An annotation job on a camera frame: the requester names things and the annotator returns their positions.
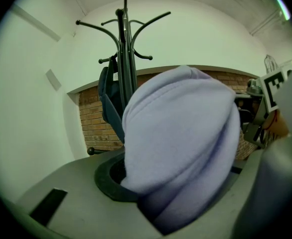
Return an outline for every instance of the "brick wall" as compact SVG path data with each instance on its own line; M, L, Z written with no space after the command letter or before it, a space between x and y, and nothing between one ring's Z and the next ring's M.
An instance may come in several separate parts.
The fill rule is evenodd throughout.
M204 71L211 77L228 85L236 92L245 92L247 82L251 77L219 72ZM157 74L140 75L137 77L138 86L145 83ZM97 87L84 90L79 97L80 118L82 123L83 135L87 147L94 147L101 150L115 150L122 146L111 125L102 119L102 103L98 98ZM237 159L245 159L256 146L243 140L240 133Z

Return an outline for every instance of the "lavender fleece fabric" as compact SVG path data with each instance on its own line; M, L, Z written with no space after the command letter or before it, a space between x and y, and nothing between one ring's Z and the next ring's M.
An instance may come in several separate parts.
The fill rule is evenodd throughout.
M123 115L126 178L139 208L164 235L198 218L235 158L235 92L180 66L144 83Z

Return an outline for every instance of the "black and white tag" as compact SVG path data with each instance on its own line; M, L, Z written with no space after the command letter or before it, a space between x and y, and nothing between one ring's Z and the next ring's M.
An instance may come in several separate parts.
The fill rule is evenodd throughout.
M286 79L282 70L275 70L260 78L262 91L266 97L268 113L278 109L274 95L285 81Z

